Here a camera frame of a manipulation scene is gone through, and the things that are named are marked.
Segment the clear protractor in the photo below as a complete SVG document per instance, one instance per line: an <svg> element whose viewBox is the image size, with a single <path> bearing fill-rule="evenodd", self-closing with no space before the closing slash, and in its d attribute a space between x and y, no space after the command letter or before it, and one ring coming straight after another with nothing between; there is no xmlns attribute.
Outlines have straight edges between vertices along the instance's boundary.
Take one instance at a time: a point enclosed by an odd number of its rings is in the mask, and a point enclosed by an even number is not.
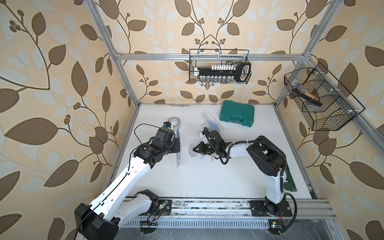
<svg viewBox="0 0 384 240"><path fill-rule="evenodd" d="M199 145L190 145L189 147L189 154L191 157L195 158L200 154L200 147Z"/></svg>

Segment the blue ruler set pouch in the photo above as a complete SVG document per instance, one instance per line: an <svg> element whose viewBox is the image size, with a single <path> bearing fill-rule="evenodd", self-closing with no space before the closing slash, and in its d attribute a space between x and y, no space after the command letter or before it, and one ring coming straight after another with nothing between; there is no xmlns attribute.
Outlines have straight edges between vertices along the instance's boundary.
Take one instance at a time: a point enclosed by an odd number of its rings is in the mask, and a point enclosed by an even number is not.
<svg viewBox="0 0 384 240"><path fill-rule="evenodd" d="M181 164L181 141L180 141L180 131L179 129L176 129L176 137L177 137L177 140L178 140L178 152L176 153L176 164L177 164L177 168L180 166Z"/></svg>

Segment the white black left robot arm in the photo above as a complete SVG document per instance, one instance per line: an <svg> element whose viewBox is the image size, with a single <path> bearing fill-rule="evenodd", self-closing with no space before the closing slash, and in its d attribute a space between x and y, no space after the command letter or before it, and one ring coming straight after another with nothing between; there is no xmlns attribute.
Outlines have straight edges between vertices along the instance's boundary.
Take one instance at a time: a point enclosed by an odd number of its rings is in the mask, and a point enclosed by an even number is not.
<svg viewBox="0 0 384 240"><path fill-rule="evenodd" d="M76 232L87 240L113 240L119 229L134 218L148 214L161 215L171 201L161 201L150 190L138 192L125 203L128 193L154 165L168 154L180 152L177 138L170 122L165 122L154 137L140 144L130 153L126 168L90 204L79 204L75 209Z"/></svg>

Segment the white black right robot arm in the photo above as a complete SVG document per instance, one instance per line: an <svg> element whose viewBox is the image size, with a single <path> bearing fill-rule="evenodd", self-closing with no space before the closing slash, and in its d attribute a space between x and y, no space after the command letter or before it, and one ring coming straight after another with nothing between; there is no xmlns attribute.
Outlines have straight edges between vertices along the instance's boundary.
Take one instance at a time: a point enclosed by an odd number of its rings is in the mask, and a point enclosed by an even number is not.
<svg viewBox="0 0 384 240"><path fill-rule="evenodd" d="M251 157L259 170L266 176L266 212L276 216L282 209L286 197L283 190L283 176L287 169L287 157L282 150L265 136L255 140L227 143L217 131L207 128L201 133L203 139L193 151L200 155L213 156L226 165L230 159Z"/></svg>

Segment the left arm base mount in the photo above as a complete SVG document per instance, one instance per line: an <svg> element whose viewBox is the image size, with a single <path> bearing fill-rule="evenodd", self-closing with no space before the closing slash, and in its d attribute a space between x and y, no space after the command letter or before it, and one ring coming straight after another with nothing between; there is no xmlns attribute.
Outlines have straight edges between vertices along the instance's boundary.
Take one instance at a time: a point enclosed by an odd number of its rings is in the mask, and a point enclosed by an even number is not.
<svg viewBox="0 0 384 240"><path fill-rule="evenodd" d="M162 212L162 215L169 216L172 211L172 203L173 201L171 199L155 200L150 206L149 210L142 215L149 216L157 212Z"/></svg>

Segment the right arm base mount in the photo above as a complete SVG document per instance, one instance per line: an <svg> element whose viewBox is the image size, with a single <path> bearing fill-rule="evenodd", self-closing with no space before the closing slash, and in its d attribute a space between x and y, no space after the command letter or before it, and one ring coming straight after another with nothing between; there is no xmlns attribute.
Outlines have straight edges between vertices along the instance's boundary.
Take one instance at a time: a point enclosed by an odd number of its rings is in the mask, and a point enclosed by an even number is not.
<svg viewBox="0 0 384 240"><path fill-rule="evenodd" d="M289 203L283 199L275 204L268 199L250 201L253 217L292 217L293 213Z"/></svg>

